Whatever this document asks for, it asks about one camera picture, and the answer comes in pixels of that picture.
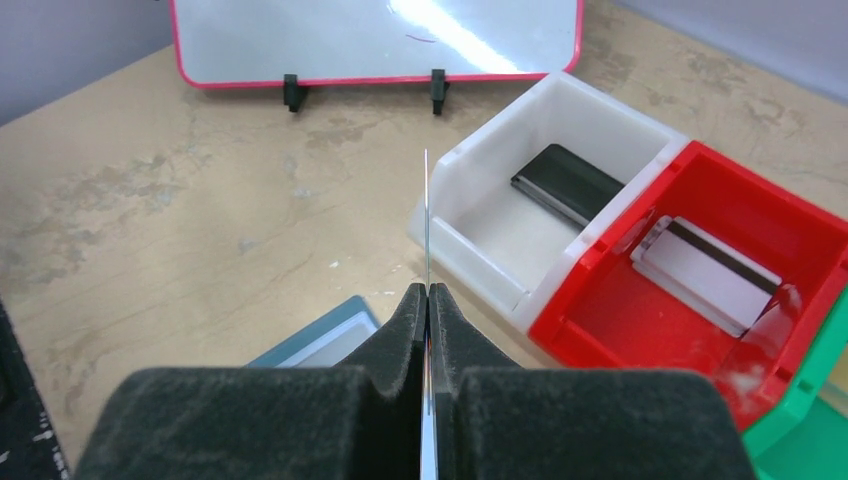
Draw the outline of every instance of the white plastic bin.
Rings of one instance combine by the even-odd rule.
[[[582,231],[510,179],[558,143],[625,184]],[[446,153],[430,179],[434,261],[527,332],[598,236],[689,139],[566,73],[542,79]],[[424,204],[408,233],[424,243]]]

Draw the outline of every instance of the beige countertop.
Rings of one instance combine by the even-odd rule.
[[[574,74],[848,217],[848,108],[603,1]],[[0,128],[0,292],[71,463],[134,370],[244,365],[351,295],[387,320],[420,279],[422,149],[529,85],[454,85],[443,117],[423,85],[320,88],[295,116],[280,92],[194,90],[166,49]]]

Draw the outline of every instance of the black foam block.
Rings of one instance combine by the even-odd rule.
[[[523,370],[466,321],[445,285],[430,289],[429,314],[439,476],[453,479],[459,478],[453,405],[464,372],[471,367]]]
[[[424,286],[339,366],[154,369],[124,381],[77,480],[418,478]]]
[[[525,371],[465,321],[444,285],[428,299],[420,284],[333,368],[132,375],[75,478],[417,479],[428,321],[441,479],[754,478],[705,379]]]
[[[469,369],[457,478],[755,480],[718,392],[677,371]]]

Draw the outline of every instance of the gray wall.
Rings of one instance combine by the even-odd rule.
[[[846,0],[617,0],[762,68],[848,102]]]
[[[172,40],[167,0],[0,0],[0,125]]]

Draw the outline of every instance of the red marker mark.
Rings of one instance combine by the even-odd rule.
[[[407,37],[409,37],[409,38],[411,38],[411,39],[413,39],[413,40],[418,40],[419,42],[424,42],[424,43],[436,43],[436,41],[435,41],[435,40],[427,40],[426,38],[416,37],[415,35],[410,35],[410,34],[408,34],[408,33],[406,34],[406,36],[407,36]]]

